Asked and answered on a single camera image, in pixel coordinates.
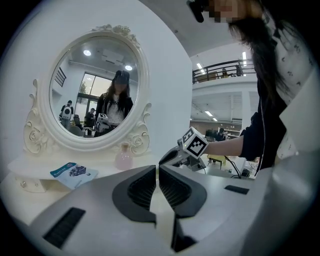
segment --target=white column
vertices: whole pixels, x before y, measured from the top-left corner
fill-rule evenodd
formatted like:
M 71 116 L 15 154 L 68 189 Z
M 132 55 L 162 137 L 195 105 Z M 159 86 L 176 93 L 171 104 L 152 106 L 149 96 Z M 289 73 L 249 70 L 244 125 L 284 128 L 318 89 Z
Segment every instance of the white column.
M 242 130 L 251 125 L 251 103 L 250 92 L 242 91 Z

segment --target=oval mirror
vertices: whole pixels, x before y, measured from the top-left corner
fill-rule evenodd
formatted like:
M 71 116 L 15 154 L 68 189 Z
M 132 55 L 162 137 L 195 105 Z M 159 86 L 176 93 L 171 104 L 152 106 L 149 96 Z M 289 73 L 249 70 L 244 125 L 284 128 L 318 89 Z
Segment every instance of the oval mirror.
M 80 138 L 112 132 L 136 102 L 138 74 L 134 52 L 114 37 L 96 36 L 76 44 L 52 74 L 50 106 L 56 121 Z

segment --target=pink perfume bottle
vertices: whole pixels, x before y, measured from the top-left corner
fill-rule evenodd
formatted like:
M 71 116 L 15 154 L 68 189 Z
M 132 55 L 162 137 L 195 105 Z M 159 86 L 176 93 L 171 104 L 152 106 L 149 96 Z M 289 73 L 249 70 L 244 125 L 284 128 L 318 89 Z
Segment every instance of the pink perfume bottle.
M 133 158 L 128 143 L 121 144 L 121 149 L 114 159 L 114 166 L 121 171 L 126 171 L 132 168 Z

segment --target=ceiling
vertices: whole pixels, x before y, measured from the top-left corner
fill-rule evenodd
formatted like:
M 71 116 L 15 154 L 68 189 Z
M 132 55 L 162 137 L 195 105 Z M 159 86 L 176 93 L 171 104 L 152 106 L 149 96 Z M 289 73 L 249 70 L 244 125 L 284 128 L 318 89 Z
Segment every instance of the ceiling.
M 215 23 L 208 12 L 204 22 L 198 23 L 187 5 L 187 0 L 140 0 L 151 9 L 176 35 L 191 57 L 215 47 L 234 43 L 228 24 Z
M 257 92 L 250 92 L 251 116 L 257 111 L 259 95 Z M 209 111 L 213 116 L 208 116 L 205 111 Z M 218 122 L 235 124 L 242 123 L 242 92 L 224 92 L 209 95 L 192 97 L 191 119 L 194 121 L 214 122 L 215 117 Z
M 86 56 L 84 51 L 91 52 Z M 123 42 L 110 37 L 90 38 L 88 41 L 71 49 L 69 60 L 78 64 L 92 66 L 104 71 L 116 73 L 125 70 L 125 66 L 132 67 L 130 78 L 138 81 L 137 61 L 133 51 Z

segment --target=booklet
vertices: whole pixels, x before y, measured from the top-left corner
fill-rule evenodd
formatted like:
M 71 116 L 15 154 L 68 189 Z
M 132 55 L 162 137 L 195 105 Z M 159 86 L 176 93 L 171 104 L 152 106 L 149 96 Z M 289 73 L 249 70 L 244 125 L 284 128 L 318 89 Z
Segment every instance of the booklet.
M 50 171 L 50 174 L 56 180 L 74 190 L 80 185 L 93 180 L 98 171 L 86 168 L 75 162 L 69 162 L 57 170 Z

